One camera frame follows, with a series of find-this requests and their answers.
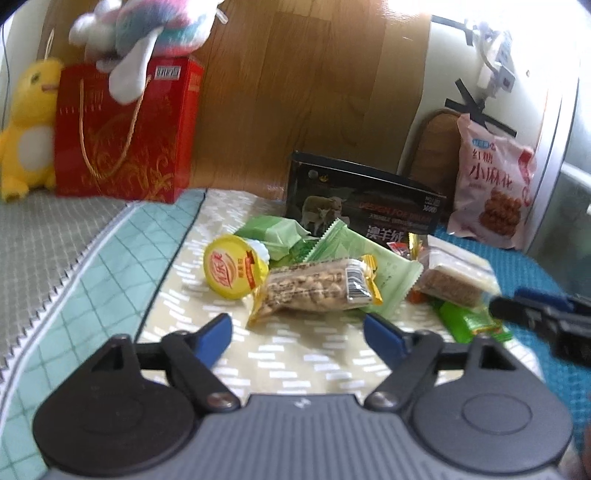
candy wrapper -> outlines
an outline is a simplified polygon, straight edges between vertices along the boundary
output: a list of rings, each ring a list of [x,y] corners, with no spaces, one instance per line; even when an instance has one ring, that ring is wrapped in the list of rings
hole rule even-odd
[[[375,284],[384,299],[381,305],[372,304],[364,310],[379,313],[382,317],[392,320],[396,308],[423,271],[423,266],[418,261],[399,257],[388,248],[350,230],[340,219],[332,223],[308,254],[306,261],[360,258],[364,254],[372,255],[378,264]]]
[[[479,333],[486,333],[498,342],[513,337],[500,320],[491,318],[486,308],[474,312],[447,301],[439,308],[439,317],[458,343],[470,343]]]
[[[297,243],[307,239],[310,233],[293,219],[261,215],[251,218],[234,235],[259,240],[269,250],[271,260],[277,261],[288,255]],[[298,253],[303,258],[307,251]]]
[[[248,326],[281,309],[331,312],[381,304],[375,267],[375,259],[365,255],[271,270],[255,293]]]

brown cushion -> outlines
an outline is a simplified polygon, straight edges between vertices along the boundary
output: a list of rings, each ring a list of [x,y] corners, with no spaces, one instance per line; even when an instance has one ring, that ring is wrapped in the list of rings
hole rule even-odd
[[[458,116],[450,110],[439,110],[423,122],[409,173],[411,179],[447,197],[446,216],[452,212],[456,191],[461,142]]]

yellow plush toy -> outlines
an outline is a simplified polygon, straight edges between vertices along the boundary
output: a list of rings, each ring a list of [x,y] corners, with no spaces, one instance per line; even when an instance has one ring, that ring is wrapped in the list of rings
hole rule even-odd
[[[56,186],[53,138],[62,63],[35,62],[12,97],[10,122],[0,134],[0,196],[23,198],[29,189]]]

barcode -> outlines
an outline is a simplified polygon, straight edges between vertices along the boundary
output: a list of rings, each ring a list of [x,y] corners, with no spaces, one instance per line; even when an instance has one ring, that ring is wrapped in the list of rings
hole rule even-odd
[[[181,78],[181,67],[156,67],[156,73],[154,74],[154,80],[178,80]]]
[[[347,299],[350,303],[366,303],[371,298],[371,293],[365,283],[363,272],[356,267],[345,269],[347,276]]]

green snack package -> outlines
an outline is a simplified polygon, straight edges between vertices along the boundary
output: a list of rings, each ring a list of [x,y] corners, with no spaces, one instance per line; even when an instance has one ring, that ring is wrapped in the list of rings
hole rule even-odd
[[[280,260],[271,260],[269,268],[289,267],[296,263],[302,263],[310,253],[310,250],[314,248],[315,244],[318,243],[318,238],[303,238],[297,242],[290,250],[290,252]]]
[[[439,308],[439,317],[458,343],[470,343],[478,333],[487,333],[498,342],[513,338],[502,322],[492,318],[484,307],[473,311],[447,301]]]
[[[411,261],[400,257],[391,250],[350,230],[342,220],[337,219],[304,261],[360,258],[366,254],[375,257],[377,263],[375,284],[384,302],[381,305],[370,305],[364,310],[378,313],[387,320],[393,320],[396,308],[423,271],[423,266],[416,260]]]
[[[251,218],[234,233],[242,238],[262,242],[269,250],[271,260],[282,259],[297,242],[309,234],[310,232],[294,219],[270,215]]]

